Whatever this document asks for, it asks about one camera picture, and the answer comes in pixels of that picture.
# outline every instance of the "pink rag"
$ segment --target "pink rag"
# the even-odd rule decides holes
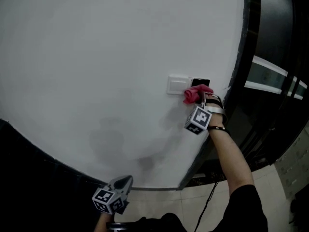
[[[184,92],[185,99],[184,99],[183,103],[192,104],[192,103],[195,103],[196,101],[198,101],[199,98],[200,98],[199,94],[198,94],[199,91],[213,93],[213,90],[210,87],[206,86],[205,84],[193,86],[191,88],[188,88]]]

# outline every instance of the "white light switch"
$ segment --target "white light switch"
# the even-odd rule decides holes
[[[168,94],[183,95],[183,92],[190,87],[191,79],[189,77],[169,76]]]

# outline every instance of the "bracelet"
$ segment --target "bracelet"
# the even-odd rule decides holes
[[[208,126],[207,130],[221,130],[221,131],[225,131],[227,134],[231,135],[230,132],[227,129],[225,129],[225,127]]]

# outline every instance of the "tile floor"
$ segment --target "tile floor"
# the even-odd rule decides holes
[[[253,172],[253,177],[268,220],[268,230],[294,231],[293,225],[289,225],[293,218],[289,211],[291,200],[285,198],[274,165]],[[131,191],[128,197],[130,204],[123,215],[116,214],[115,221],[133,222],[141,217],[161,218],[171,212],[178,216],[188,232],[193,232],[212,187],[213,184],[185,188],[182,191]],[[222,181],[216,187],[197,231],[213,230],[222,219],[228,200],[227,182]]]

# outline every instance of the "person's right hand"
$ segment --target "person's right hand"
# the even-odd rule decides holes
[[[206,95],[206,99],[215,99],[218,100],[216,97],[212,96],[212,95]],[[213,103],[206,103],[207,106],[214,106],[214,107],[219,107],[221,108],[219,105],[217,104],[213,104]],[[217,127],[224,127],[223,125],[223,116],[222,114],[216,114],[213,113],[211,116],[211,120],[209,122],[209,126],[217,126]]]

